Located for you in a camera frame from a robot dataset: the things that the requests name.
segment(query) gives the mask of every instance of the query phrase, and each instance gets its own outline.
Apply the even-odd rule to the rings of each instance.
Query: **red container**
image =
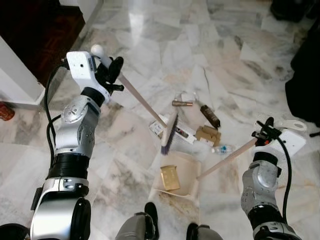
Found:
[[[0,119],[4,121],[8,121],[12,119],[15,115],[15,111],[13,111],[10,107],[5,105],[3,102],[0,102]]]

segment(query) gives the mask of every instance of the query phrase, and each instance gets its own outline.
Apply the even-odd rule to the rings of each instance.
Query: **beige dustpan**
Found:
[[[167,156],[163,157],[161,167],[169,165],[176,166],[176,171],[180,183],[180,189],[167,191],[164,187],[160,172],[155,177],[152,188],[163,193],[194,201],[198,194],[199,181],[202,178],[219,169],[220,167],[225,166],[233,160],[235,160],[236,157],[238,157],[243,152],[247,151],[253,145],[255,145],[256,141],[256,138],[251,139],[245,145],[231,153],[224,160],[218,162],[216,165],[209,168],[202,174],[201,162],[195,160],[195,158],[192,155],[178,151],[171,151]]]
[[[176,166],[180,189],[167,191],[160,172],[156,175],[152,188],[170,195],[195,200],[198,194],[199,181],[197,177],[201,174],[201,162],[195,160],[192,155],[179,151],[170,151],[167,156],[162,158],[161,167],[168,165]]]

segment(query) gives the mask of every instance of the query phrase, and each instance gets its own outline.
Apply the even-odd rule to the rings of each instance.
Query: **wooden stick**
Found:
[[[218,162],[216,165],[214,165],[213,167],[209,168],[207,171],[203,172],[200,176],[198,176],[196,179],[198,181],[200,181],[201,179],[203,179],[205,176],[209,175],[210,173],[212,173],[213,171],[217,170],[218,168],[232,162],[236,157],[238,157],[239,155],[241,155],[242,153],[244,153],[245,151],[247,151],[248,149],[250,149],[253,145],[255,145],[257,139],[253,138],[250,141],[248,141],[245,145],[243,145],[242,147],[240,147],[238,150],[234,151],[233,153],[231,153],[229,156],[227,156],[224,160]]]
[[[140,95],[140,93],[135,89],[134,86],[128,81],[128,79],[120,73],[118,80],[128,89],[128,91],[145,107],[145,109],[164,127],[167,125],[158,116],[158,114],[152,109],[152,107],[146,102],[146,100]]]

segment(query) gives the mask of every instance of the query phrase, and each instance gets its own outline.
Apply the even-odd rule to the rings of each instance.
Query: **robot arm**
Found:
[[[91,206],[84,197],[89,192],[87,169],[95,145],[95,128],[101,105],[109,102],[113,91],[124,89],[113,84],[123,65],[122,58],[112,61],[108,68],[102,64],[96,68],[94,58],[85,51],[68,52],[66,58],[81,94],[61,114],[54,161],[31,207],[32,240],[89,238]]]
[[[275,130],[285,144],[290,156],[302,148],[306,140],[291,132],[265,126],[265,129]],[[286,218],[281,215],[275,192],[278,188],[278,177],[281,168],[279,161],[285,161],[285,153],[278,141],[268,139],[268,134],[257,134],[258,146],[253,151],[253,162],[242,176],[243,193],[241,207],[247,215],[252,229],[254,240],[301,240],[295,231],[287,224]]]

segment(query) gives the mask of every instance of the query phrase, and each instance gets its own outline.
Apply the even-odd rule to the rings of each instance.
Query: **plastic bottle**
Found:
[[[231,146],[231,145],[221,145],[221,146],[214,146],[212,148],[212,152],[213,153],[216,153],[216,154],[229,154],[229,153],[232,153],[234,151],[234,146]]]

